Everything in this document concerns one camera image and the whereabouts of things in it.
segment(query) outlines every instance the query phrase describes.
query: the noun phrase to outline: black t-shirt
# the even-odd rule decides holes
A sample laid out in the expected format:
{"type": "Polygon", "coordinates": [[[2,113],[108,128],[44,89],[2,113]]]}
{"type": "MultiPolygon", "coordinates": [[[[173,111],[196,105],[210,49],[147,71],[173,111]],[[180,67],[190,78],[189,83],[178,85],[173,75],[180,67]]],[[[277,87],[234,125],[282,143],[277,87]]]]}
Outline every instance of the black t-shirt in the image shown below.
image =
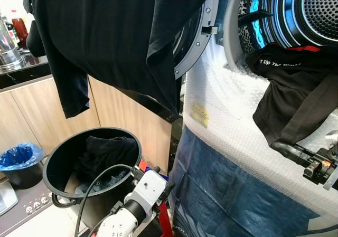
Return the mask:
{"type": "Polygon", "coordinates": [[[338,106],[337,49],[283,49],[269,44],[247,57],[252,71],[270,85],[253,120],[271,146],[309,136],[338,106]]]}
{"type": "Polygon", "coordinates": [[[88,108],[87,74],[177,112],[171,42],[204,1],[30,0],[66,117],[88,108]]]}

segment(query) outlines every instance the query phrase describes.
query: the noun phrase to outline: yellow label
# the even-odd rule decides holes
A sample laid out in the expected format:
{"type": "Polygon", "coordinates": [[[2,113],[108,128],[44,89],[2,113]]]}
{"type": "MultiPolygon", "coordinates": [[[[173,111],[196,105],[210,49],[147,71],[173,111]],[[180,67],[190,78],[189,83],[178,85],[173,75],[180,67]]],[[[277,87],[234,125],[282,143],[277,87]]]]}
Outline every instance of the yellow label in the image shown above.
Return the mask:
{"type": "Polygon", "coordinates": [[[203,127],[208,127],[209,114],[204,105],[197,102],[193,103],[190,108],[190,116],[203,127]]]}

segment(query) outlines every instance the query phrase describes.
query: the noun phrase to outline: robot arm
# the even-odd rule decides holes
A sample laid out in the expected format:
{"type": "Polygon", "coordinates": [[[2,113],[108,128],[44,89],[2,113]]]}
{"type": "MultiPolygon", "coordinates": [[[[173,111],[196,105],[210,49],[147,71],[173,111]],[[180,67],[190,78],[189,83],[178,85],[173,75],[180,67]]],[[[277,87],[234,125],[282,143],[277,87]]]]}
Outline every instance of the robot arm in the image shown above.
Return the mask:
{"type": "Polygon", "coordinates": [[[154,170],[143,173],[136,168],[132,175],[138,181],[136,187],[125,197],[125,204],[117,213],[101,223],[98,237],[131,237],[141,223],[150,221],[153,207],[160,205],[174,187],[174,183],[167,184],[154,170]]]}
{"type": "Polygon", "coordinates": [[[323,184],[323,188],[338,190],[338,130],[325,136],[328,149],[321,148],[316,153],[297,144],[290,145],[274,142],[272,148],[284,157],[303,166],[303,176],[315,184],[323,184]]]}

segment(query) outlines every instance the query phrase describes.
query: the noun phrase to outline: bubble wrap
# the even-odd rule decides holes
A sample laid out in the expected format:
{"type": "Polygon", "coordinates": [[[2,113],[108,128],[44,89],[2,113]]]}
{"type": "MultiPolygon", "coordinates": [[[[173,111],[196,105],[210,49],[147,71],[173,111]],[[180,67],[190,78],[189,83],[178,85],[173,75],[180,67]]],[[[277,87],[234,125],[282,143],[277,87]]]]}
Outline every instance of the bubble wrap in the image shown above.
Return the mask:
{"type": "MultiPolygon", "coordinates": [[[[255,177],[328,221],[337,222],[338,191],[327,191],[305,179],[304,168],[272,150],[252,119],[269,82],[250,73],[242,60],[238,68],[224,65],[226,62],[223,47],[211,39],[187,74],[184,123],[209,146],[255,177]],[[196,105],[203,121],[196,119],[196,105]]],[[[337,124],[335,110],[316,132],[299,144],[310,150],[326,148],[325,135],[337,129],[337,124]]]]}

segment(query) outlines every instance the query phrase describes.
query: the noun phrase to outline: black cable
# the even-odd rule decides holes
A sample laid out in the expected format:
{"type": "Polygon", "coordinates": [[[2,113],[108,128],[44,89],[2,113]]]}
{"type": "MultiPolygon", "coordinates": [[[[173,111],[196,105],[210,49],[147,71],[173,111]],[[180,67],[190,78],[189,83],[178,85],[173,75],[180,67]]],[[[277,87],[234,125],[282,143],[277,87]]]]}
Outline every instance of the black cable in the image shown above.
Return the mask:
{"type": "Polygon", "coordinates": [[[124,164],[118,164],[118,165],[114,165],[114,166],[111,166],[111,167],[108,167],[106,170],[104,170],[101,174],[99,174],[95,180],[89,185],[88,187],[88,190],[86,191],[84,197],[83,197],[83,200],[81,201],[81,204],[80,204],[80,210],[79,210],[79,214],[78,214],[78,220],[76,222],[76,227],[75,227],[75,234],[74,234],[74,237],[78,237],[79,235],[79,229],[80,229],[80,223],[81,223],[81,218],[82,218],[82,212],[83,212],[83,208],[85,207],[85,203],[86,203],[86,200],[88,198],[88,195],[91,191],[91,189],[93,188],[93,186],[95,185],[95,183],[98,181],[98,179],[104,175],[106,172],[112,170],[113,168],[117,168],[117,167],[124,167],[128,170],[132,170],[132,167],[128,166],[128,165],[124,165],[124,164]]]}
{"type": "Polygon", "coordinates": [[[91,237],[93,235],[93,233],[95,232],[95,230],[101,225],[101,223],[109,216],[112,216],[112,213],[109,213],[107,216],[105,216],[102,220],[99,221],[99,223],[96,224],[96,226],[94,226],[94,228],[91,230],[91,232],[89,233],[89,235],[87,237],[91,237]]]}

